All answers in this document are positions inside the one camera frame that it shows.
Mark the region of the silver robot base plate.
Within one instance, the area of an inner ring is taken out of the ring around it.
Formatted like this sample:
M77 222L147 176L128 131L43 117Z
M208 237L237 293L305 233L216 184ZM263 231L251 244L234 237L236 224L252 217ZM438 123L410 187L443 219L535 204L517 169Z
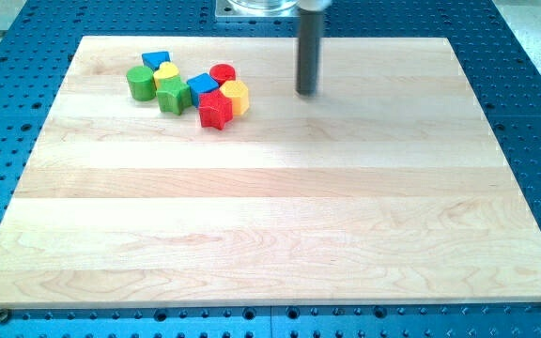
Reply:
M215 0L216 18L274 18L297 15L296 0Z

